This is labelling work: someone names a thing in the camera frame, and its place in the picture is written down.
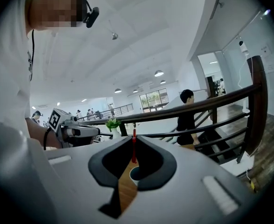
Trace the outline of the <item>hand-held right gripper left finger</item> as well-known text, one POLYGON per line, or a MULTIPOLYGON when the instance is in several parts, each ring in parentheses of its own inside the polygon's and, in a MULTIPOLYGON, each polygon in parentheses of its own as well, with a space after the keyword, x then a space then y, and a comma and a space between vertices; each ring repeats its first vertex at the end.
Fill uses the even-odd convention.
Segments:
POLYGON ((80 212, 79 224, 128 224, 121 216, 137 196, 129 172, 131 137, 81 147, 47 151, 49 163, 71 191, 68 206, 80 212))

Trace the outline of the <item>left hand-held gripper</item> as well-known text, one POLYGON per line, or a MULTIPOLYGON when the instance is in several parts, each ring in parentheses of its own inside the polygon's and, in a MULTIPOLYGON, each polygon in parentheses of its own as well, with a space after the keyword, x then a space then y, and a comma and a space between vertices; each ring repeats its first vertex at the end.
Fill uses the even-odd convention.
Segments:
POLYGON ((100 129, 89 126, 77 126, 76 116, 54 108, 49 117, 48 126, 51 128, 62 148, 86 146, 100 134, 100 129))

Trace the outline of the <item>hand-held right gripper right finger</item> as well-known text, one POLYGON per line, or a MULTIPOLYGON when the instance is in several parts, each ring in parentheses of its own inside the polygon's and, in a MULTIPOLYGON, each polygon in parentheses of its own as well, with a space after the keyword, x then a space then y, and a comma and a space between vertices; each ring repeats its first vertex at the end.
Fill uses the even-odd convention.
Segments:
POLYGON ((145 138, 177 161, 174 176, 160 189, 139 191, 122 214, 123 224, 234 224, 255 195, 236 176, 207 156, 145 138))

